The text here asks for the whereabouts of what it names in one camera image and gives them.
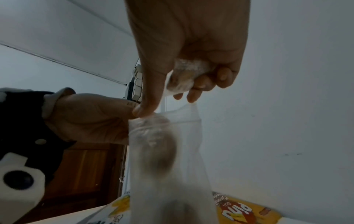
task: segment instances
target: hand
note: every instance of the hand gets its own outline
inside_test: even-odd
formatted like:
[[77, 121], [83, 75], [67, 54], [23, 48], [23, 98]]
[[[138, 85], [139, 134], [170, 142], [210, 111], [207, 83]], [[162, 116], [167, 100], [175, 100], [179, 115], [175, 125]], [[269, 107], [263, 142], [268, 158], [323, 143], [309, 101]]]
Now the hand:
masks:
[[213, 73], [195, 80], [189, 102], [196, 101], [202, 91], [234, 82], [247, 42], [250, 0], [125, 2], [143, 68], [143, 99], [134, 110], [136, 116], [150, 115], [157, 108], [176, 58], [216, 65]]
[[60, 98], [47, 126], [65, 141], [128, 144], [128, 120], [135, 102], [95, 94]]

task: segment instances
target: fingernail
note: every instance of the fingernail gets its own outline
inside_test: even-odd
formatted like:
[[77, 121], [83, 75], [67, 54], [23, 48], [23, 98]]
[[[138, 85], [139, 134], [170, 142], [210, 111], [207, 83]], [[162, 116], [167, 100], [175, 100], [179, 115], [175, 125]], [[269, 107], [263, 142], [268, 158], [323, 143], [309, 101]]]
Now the fingernail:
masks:
[[226, 75], [226, 74], [220, 76], [221, 81], [225, 81], [227, 78], [228, 78], [228, 75]]
[[141, 107], [140, 105], [138, 105], [136, 108], [134, 108], [133, 115], [139, 117], [140, 111], [141, 111]]

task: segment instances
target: yellow package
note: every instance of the yellow package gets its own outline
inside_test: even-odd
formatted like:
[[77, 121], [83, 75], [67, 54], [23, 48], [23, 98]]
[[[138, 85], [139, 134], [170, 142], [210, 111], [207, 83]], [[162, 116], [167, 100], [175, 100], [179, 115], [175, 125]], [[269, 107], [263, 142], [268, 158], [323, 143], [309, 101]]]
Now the yellow package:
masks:
[[213, 192], [220, 224], [275, 224], [281, 215], [250, 202]]

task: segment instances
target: brown wooden cabinet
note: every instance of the brown wooden cabinet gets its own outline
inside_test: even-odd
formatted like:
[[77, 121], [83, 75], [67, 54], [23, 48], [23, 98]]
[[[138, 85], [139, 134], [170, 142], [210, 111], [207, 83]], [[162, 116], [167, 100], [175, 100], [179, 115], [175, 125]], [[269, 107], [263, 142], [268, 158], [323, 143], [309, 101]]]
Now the brown wooden cabinet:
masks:
[[121, 194], [126, 147], [77, 143], [64, 151], [41, 202], [16, 224], [106, 205]]

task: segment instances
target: plastic bag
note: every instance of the plastic bag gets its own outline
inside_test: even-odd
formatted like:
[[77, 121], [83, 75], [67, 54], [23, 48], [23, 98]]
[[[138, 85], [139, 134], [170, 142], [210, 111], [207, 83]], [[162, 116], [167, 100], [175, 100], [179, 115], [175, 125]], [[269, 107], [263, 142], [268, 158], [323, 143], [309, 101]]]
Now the plastic bag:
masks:
[[214, 69], [215, 65], [207, 61], [176, 59], [174, 69], [169, 73], [164, 96], [187, 92], [197, 77]]
[[132, 224], [216, 224], [195, 104], [129, 121]]

